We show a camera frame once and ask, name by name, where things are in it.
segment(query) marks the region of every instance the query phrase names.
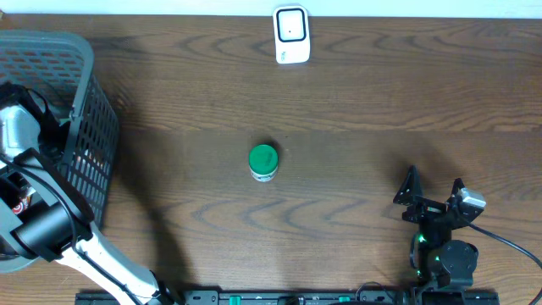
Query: white power adapter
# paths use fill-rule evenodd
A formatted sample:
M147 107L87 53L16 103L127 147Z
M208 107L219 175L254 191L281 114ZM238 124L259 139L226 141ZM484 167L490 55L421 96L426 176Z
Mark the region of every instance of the white power adapter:
M277 63L295 64L308 61L311 39L307 11L302 6L277 8L273 12L273 25Z

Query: gray plastic basket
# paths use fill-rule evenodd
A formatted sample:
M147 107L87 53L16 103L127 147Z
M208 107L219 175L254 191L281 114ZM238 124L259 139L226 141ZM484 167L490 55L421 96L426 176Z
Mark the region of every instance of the gray plastic basket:
M93 65L91 46L80 36L0 30L0 84L9 80L39 92L57 118L71 121L58 168L91 204L100 227L119 122L92 73Z

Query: wood grain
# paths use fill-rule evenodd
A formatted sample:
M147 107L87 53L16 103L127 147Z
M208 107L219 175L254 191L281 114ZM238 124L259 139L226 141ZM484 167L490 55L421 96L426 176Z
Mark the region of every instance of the wood grain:
M312 18L306 64L274 61L270 18L11 15L72 31L122 125L104 233L179 288L400 286L415 225L391 204L416 164L429 197L462 177L476 223L542 256L542 21ZM259 184L246 156L280 147ZM524 304L539 270L463 229L475 287ZM0 277L0 304L72 303L98 287L36 263Z

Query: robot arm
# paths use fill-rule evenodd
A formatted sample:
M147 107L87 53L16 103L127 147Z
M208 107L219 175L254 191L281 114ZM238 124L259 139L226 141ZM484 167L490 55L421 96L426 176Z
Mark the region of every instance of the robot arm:
M429 200L423 197L418 171L412 166L393 202L407 206L403 220L419 227L410 253L411 266L418 270L419 277L419 286L412 289L412 301L421 304L426 298L442 297L442 291L463 299L465 290L473 285L478 249L452 240L451 232L467 226L484 211L482 194L468 190L461 179L456 179L446 202Z
M79 270L121 304L183 303L149 269L131 262L102 235L85 198L35 149L14 162L5 157L2 161L18 170L45 202L39 213L12 228L10 246L17 253Z

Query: small container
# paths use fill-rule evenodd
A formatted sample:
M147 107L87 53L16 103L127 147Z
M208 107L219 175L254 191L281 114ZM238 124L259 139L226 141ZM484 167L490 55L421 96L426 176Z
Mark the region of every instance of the small container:
M252 177L260 182L271 181L279 170L279 154L267 144L254 147L248 155Z

